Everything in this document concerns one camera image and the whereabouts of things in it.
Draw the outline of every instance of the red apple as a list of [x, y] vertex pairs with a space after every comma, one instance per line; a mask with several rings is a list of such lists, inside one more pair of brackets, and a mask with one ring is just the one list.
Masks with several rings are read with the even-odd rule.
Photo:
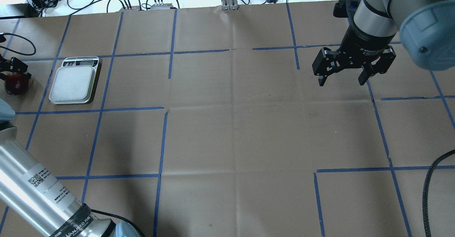
[[10, 95], [20, 95], [28, 90], [29, 80], [22, 74], [12, 73], [5, 78], [5, 90]]

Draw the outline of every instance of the digital scale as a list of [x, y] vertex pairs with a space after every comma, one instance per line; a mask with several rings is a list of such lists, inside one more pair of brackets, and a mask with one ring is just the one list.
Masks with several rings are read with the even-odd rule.
[[90, 103], [101, 69], [98, 57], [66, 58], [55, 72], [49, 93], [52, 104]]

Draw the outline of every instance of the blue tape line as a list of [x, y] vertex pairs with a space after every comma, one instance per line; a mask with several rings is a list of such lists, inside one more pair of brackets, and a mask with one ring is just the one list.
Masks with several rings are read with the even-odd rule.
[[321, 45], [305, 45], [302, 48], [314, 48], [314, 47], [330, 47], [330, 46], [341, 46], [341, 44], [321, 44]]
[[294, 47], [295, 47], [296, 42], [295, 42], [294, 25], [292, 24], [291, 10], [289, 9], [288, 3], [286, 3], [286, 9], [288, 10], [289, 24], [291, 25], [292, 43], [294, 44]]
[[169, 59], [169, 74], [167, 78], [172, 77], [172, 61], [174, 59], [174, 42], [175, 42], [175, 26], [177, 24], [177, 9], [174, 10], [174, 24], [172, 25], [172, 40], [171, 40], [171, 57]]
[[135, 54], [119, 54], [115, 55], [114, 58], [121, 58], [121, 57], [134, 57], [134, 56], [154, 56], [154, 55], [169, 55], [170, 52], [151, 52], [151, 53], [135, 53]]
[[93, 110], [72, 110], [72, 111], [46, 111], [39, 114], [81, 114], [81, 113], [99, 113], [99, 109]]
[[131, 107], [131, 108], [112, 108], [112, 109], [103, 109], [104, 112], [117, 112], [117, 111], [142, 111], [142, 110], [161, 110], [164, 107], [155, 106], [155, 107]]
[[[395, 171], [414, 171], [427, 170], [429, 166], [403, 166], [403, 167], [382, 167], [382, 168], [345, 168], [345, 169], [317, 169], [317, 173], [336, 173], [336, 172], [385, 172], [390, 170]], [[455, 165], [440, 165], [436, 169], [455, 169]]]
[[419, 99], [440, 99], [441, 96], [435, 97], [407, 97], [407, 98], [382, 98], [381, 101], [400, 101], [400, 100], [419, 100]]
[[[414, 170], [428, 170], [429, 166], [405, 166], [405, 167], [394, 167], [396, 171], [414, 171]], [[436, 169], [455, 169], [455, 165], [439, 165]]]
[[87, 192], [87, 185], [88, 185], [88, 180], [89, 180], [89, 176], [90, 176], [91, 165], [93, 163], [93, 156], [95, 154], [96, 142], [98, 141], [98, 133], [100, 131], [101, 118], [103, 116], [103, 109], [104, 109], [104, 104], [106, 102], [107, 88], [109, 87], [109, 80], [111, 78], [111, 72], [112, 72], [112, 64], [114, 64], [114, 55], [115, 55], [115, 51], [117, 50], [118, 37], [120, 35], [122, 21], [123, 21], [123, 12], [120, 14], [120, 21], [118, 23], [117, 35], [116, 35], [115, 42], [114, 42], [114, 49], [112, 50], [111, 62], [109, 64], [109, 71], [107, 72], [106, 85], [104, 86], [103, 100], [101, 101], [100, 114], [98, 116], [98, 122], [96, 124], [95, 137], [93, 139], [93, 144], [91, 146], [90, 159], [88, 161], [87, 173], [86, 173], [86, 178], [85, 178], [85, 182], [84, 182], [84, 189], [82, 192], [81, 202], [84, 202], [85, 195]]
[[303, 48], [303, 46], [263, 47], [263, 48], [253, 48], [253, 50], [295, 49], [295, 48]]
[[[21, 21], [21, 19], [18, 18], [17, 21], [16, 21], [16, 25], [14, 26], [14, 29], [13, 29], [13, 32], [12, 32], [12, 33], [16, 34], [17, 27], [19, 26], [19, 22], [20, 22], [20, 21]], [[13, 37], [14, 37], [14, 36], [11, 35], [10, 40], [8, 41], [8, 44], [6, 45], [7, 48], [10, 47], [11, 42], [13, 41]], [[2, 55], [2, 56], [5, 57], [5, 55], [6, 55], [7, 52], [8, 52], [8, 50], [5, 49], [5, 51], [3, 52], [3, 55]]]
[[318, 169], [317, 173], [333, 173], [333, 172], [384, 172], [390, 168], [347, 168], [347, 169]]
[[295, 64], [297, 65], [297, 70], [300, 70], [299, 55], [297, 54], [297, 48], [294, 48], [295, 55]]
[[390, 172], [392, 173], [392, 179], [394, 181], [395, 191], [397, 193], [398, 202], [400, 204], [401, 214], [403, 215], [403, 220], [405, 221], [406, 231], [408, 232], [408, 237], [412, 237], [411, 228], [409, 227], [409, 222], [408, 222], [408, 216], [406, 216], [405, 205], [403, 204], [403, 199], [401, 198], [400, 187], [398, 186], [398, 181], [397, 181], [397, 178], [395, 175], [394, 166], [392, 163], [392, 159], [390, 158], [389, 147], [387, 145], [387, 141], [385, 140], [384, 129], [382, 128], [382, 123], [381, 123], [381, 119], [379, 117], [378, 107], [376, 105], [376, 102], [374, 101], [373, 90], [371, 89], [371, 85], [368, 80], [367, 80], [367, 85], [368, 85], [368, 90], [369, 90], [370, 97], [371, 97], [371, 102], [373, 103], [373, 107], [374, 107], [374, 113], [376, 114], [376, 120], [378, 122], [379, 130], [381, 133], [382, 143], [384, 144], [384, 149], [385, 149], [385, 153], [387, 155], [387, 160], [389, 161]]
[[85, 176], [63, 176], [63, 177], [56, 177], [58, 180], [83, 180]]
[[194, 50], [194, 51], [176, 51], [174, 54], [192, 54], [192, 53], [213, 53], [213, 52], [224, 52], [229, 49], [211, 49], [211, 50]]
[[164, 145], [166, 144], [166, 129], [167, 129], [167, 114], [164, 114], [163, 123], [163, 136], [161, 138], [161, 157], [160, 157], [160, 169], [158, 174], [158, 186], [156, 187], [156, 199], [155, 199], [155, 216], [153, 218], [153, 237], [156, 237], [156, 228], [158, 227], [158, 209], [160, 205], [160, 193], [161, 193], [161, 174], [163, 173], [163, 162], [164, 162]]
[[34, 61], [54, 61], [54, 60], [64, 60], [65, 58], [54, 58], [54, 59], [21, 59], [23, 62], [34, 62]]
[[[89, 179], [119, 179], [119, 178], [145, 178], [159, 177], [159, 174], [106, 174], [89, 176]], [[57, 177], [58, 180], [85, 180], [86, 176], [63, 176]]]
[[433, 71], [430, 71], [429, 73], [430, 73], [430, 75], [431, 75], [431, 78], [433, 78], [434, 84], [436, 85], [436, 88], [438, 89], [439, 95], [440, 95], [441, 98], [442, 98], [442, 102], [444, 103], [445, 109], [447, 110], [447, 114], [449, 115], [450, 122], [452, 123], [452, 126], [453, 126], [454, 129], [455, 129], [455, 121], [454, 121], [454, 118], [453, 118], [453, 116], [452, 116], [452, 113], [450, 112], [449, 105], [447, 104], [447, 101], [445, 101], [445, 97], [444, 97], [444, 95], [442, 94], [442, 90], [441, 90], [441, 88], [439, 87], [439, 83], [438, 83], [438, 81], [436, 80], [436, 76], [434, 75]]
[[9, 209], [10, 209], [10, 207], [6, 206], [5, 212], [3, 212], [3, 217], [1, 218], [1, 223], [0, 223], [0, 234], [1, 234], [1, 231], [3, 229], [3, 225], [5, 224], [6, 215], [8, 214], [8, 210]]
[[288, 9], [289, 24], [291, 25], [292, 43], [294, 44], [295, 64], [297, 65], [297, 70], [300, 70], [299, 55], [297, 54], [297, 48], [296, 48], [297, 44], [295, 42], [294, 25], [292, 24], [291, 10], [289, 9], [288, 3], [286, 3], [286, 8]]
[[16, 115], [37, 114], [38, 112], [16, 112]]
[[161, 137], [161, 157], [160, 157], [160, 171], [159, 174], [163, 173], [163, 162], [164, 162], [164, 145], [166, 144], [166, 129], [167, 129], [167, 114], [164, 114], [164, 123], [163, 123], [163, 136]]
[[324, 220], [322, 218], [321, 198], [319, 195], [319, 186], [317, 185], [316, 174], [313, 173], [313, 176], [314, 176], [314, 190], [316, 191], [317, 213], [319, 214], [319, 224], [321, 227], [321, 236], [325, 237]]
[[46, 87], [44, 88], [44, 94], [43, 94], [43, 97], [41, 98], [41, 103], [39, 103], [39, 108], [38, 108], [38, 111], [36, 112], [36, 117], [34, 118], [34, 122], [31, 127], [30, 135], [27, 140], [26, 150], [28, 150], [28, 148], [30, 147], [31, 138], [33, 137], [34, 129], [36, 128], [36, 123], [38, 122], [39, 114], [41, 112], [41, 108], [43, 107], [44, 99], [46, 98], [47, 89], [49, 88], [49, 85], [50, 85], [50, 78], [52, 77], [52, 72], [54, 72], [55, 65], [57, 64], [57, 58], [58, 58], [61, 48], [63, 46], [63, 41], [65, 40], [65, 36], [66, 36], [66, 32], [68, 31], [68, 27], [70, 26], [70, 21], [71, 21], [71, 15], [68, 17], [68, 21], [66, 22], [65, 31], [63, 32], [63, 36], [61, 38], [60, 45], [58, 47], [57, 55], [55, 55], [54, 64], [52, 65], [52, 69], [50, 70], [49, 78], [47, 78]]
[[119, 178], [144, 178], [159, 177], [159, 174], [111, 174], [105, 176], [89, 176], [89, 179], [119, 179]]

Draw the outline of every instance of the label sticker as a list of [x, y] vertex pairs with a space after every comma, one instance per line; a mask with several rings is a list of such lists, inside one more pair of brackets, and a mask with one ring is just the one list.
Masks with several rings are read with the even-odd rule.
[[21, 179], [32, 185], [40, 193], [45, 193], [57, 182], [57, 179], [39, 163], [23, 174]]
[[75, 201], [76, 197], [58, 182], [58, 180], [41, 164], [22, 175], [21, 180], [32, 185], [38, 192], [44, 194], [52, 204], [61, 211], [65, 210]]
[[61, 211], [65, 210], [76, 199], [76, 197], [62, 185], [57, 182], [53, 185], [44, 196], [51, 201]]

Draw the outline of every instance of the qr code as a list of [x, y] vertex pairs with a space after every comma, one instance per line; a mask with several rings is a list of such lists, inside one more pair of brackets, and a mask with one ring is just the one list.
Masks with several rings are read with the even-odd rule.
[[38, 187], [42, 182], [44, 182], [44, 179], [38, 174], [35, 174], [33, 177], [31, 177], [31, 179], [29, 179], [29, 183], [34, 185], [34, 187]]

